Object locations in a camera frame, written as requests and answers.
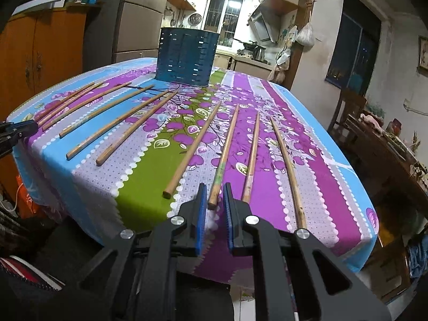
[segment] range hood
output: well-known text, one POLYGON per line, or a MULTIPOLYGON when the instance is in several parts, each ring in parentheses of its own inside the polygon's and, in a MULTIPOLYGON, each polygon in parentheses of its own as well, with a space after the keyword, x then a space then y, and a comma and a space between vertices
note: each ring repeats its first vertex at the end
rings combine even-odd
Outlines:
POLYGON ((277 43, 280 35, 281 18, 274 13, 258 8, 248 23, 261 42, 277 43))

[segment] table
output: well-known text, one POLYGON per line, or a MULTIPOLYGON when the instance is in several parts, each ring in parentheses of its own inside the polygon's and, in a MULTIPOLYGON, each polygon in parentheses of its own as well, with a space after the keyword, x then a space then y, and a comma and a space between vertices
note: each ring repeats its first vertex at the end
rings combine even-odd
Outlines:
MULTIPOLYGON (((213 68, 208 87, 194 88, 155 80, 155 68, 156 59, 144 58, 93 70, 40 93, 8 117, 15 122, 31 118, 50 102, 92 81, 104 84, 82 99, 132 81, 132 87, 124 87, 76 110, 14 149, 25 187, 36 203, 45 205, 50 216, 57 220, 70 214, 100 243, 125 227, 137 231, 151 228, 176 214, 181 203, 192 199, 200 182, 206 183, 209 192, 230 117, 234 107, 240 105, 223 182, 230 182, 235 197, 240 198, 258 110, 260 135, 250 206, 253 214, 270 221, 277 229, 297 229, 284 161, 269 123, 273 116, 293 156, 309 230, 350 269, 358 271, 363 266, 379 228, 376 213, 337 145, 288 90, 256 77, 218 68, 213 68), (59 132, 89 112, 128 94, 135 87, 149 84, 155 87, 110 108, 59 139, 59 132), (67 161, 66 153, 79 142, 165 88, 179 88, 179 94, 132 134, 101 167, 95 164, 97 156, 142 112, 127 118, 67 161), (223 105, 173 198, 164 199, 163 189, 195 133, 219 100, 223 105)), ((225 213, 219 201, 217 210, 207 211, 202 256, 181 259, 178 268, 211 280, 252 287, 251 267, 250 258, 233 258, 228 253, 225 213)))
POLYGON ((374 165, 373 171, 382 170, 388 176, 388 181, 394 190, 399 190, 410 203, 425 218, 428 218, 428 195, 425 189, 410 174, 410 164, 397 156, 388 146, 384 136, 379 136, 374 129, 352 116, 346 120, 347 127, 357 137, 363 140, 366 148, 356 149, 354 152, 365 161, 367 165, 374 165))

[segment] silver bolt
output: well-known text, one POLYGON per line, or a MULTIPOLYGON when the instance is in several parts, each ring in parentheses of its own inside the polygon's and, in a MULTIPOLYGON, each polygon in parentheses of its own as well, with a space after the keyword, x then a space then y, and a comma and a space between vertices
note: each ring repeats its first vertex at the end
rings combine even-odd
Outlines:
POLYGON ((185 219, 181 216, 174 216, 171 218, 171 223, 175 226, 179 226, 180 224, 183 224, 185 219))
POLYGON ((258 224, 259 219, 257 216, 251 215, 245 218, 245 222, 247 222, 248 224, 258 224))
POLYGON ((124 229, 120 232, 120 237, 122 239, 131 239, 133 237, 133 231, 131 229, 124 229))
POLYGON ((297 229, 296 235, 300 239, 307 239, 307 238, 309 238, 309 236, 311 235, 311 233, 309 233, 306 229, 301 228, 301 229, 297 229))

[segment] kitchen window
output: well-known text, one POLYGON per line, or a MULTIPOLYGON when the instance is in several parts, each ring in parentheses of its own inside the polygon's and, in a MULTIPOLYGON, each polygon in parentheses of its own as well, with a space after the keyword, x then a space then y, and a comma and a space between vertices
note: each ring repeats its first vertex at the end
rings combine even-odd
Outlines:
POLYGON ((359 0, 343 0, 342 19, 326 81, 364 95, 372 78, 380 20, 359 0))
POLYGON ((220 34, 218 44, 232 47, 243 0, 208 0, 204 30, 220 34))

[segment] wooden sideboard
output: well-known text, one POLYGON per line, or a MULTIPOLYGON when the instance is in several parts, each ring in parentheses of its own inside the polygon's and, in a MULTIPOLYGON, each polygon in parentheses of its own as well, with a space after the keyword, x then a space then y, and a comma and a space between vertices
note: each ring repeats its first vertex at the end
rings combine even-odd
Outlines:
MULTIPOLYGON (((43 90, 82 73, 86 15, 98 6, 20 13, 0 34, 0 121, 43 90)), ((11 199, 18 189, 12 156, 0 160, 0 183, 11 199)))

